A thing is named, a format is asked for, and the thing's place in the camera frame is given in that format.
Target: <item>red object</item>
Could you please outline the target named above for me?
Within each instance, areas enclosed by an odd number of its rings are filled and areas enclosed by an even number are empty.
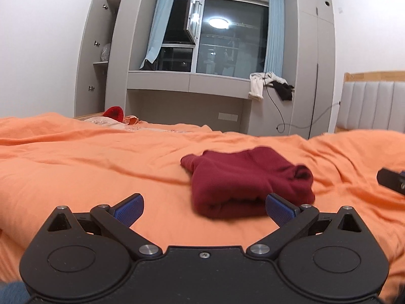
[[[266,215],[265,200],[276,193],[295,205],[313,203],[313,175],[270,147],[238,153],[205,151],[184,156],[181,165],[191,178],[192,206],[209,218]]]
[[[115,121],[123,122],[124,121],[124,111],[119,106],[110,107],[103,114],[104,117],[112,118]]]

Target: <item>curtain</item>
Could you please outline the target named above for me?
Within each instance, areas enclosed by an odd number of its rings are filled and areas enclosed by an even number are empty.
[[[159,54],[163,38],[165,37],[167,23],[169,22],[173,1],[174,0],[157,0],[156,2],[151,32],[149,34],[148,49],[140,68],[143,67],[145,60],[153,63]]]
[[[284,0],[269,0],[269,29],[264,72],[281,77],[284,56]]]

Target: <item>orange blanket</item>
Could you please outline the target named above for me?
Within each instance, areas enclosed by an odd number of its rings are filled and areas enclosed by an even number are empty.
[[[196,215],[190,176],[180,158],[206,149],[235,152],[268,145],[311,169],[320,211],[352,205],[359,212],[390,261],[381,297],[392,301],[405,283],[405,198],[375,178],[384,166],[405,169],[405,135],[358,130],[306,141],[186,125],[148,127],[128,132],[57,114],[0,119],[0,280],[19,278],[23,250],[55,206],[87,212],[134,192],[144,196],[145,212],[132,228],[163,249],[170,244],[247,247],[275,230],[275,223],[266,217],[214,221]]]

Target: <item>padded headboard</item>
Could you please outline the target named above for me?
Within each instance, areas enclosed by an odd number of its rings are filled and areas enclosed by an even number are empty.
[[[405,132],[405,72],[346,73],[336,127]]]

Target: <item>wall socket panel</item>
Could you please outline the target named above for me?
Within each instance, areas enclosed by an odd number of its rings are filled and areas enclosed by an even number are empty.
[[[218,119],[219,120],[226,120],[226,121],[238,121],[238,115],[237,114],[229,114],[229,113],[218,113]]]

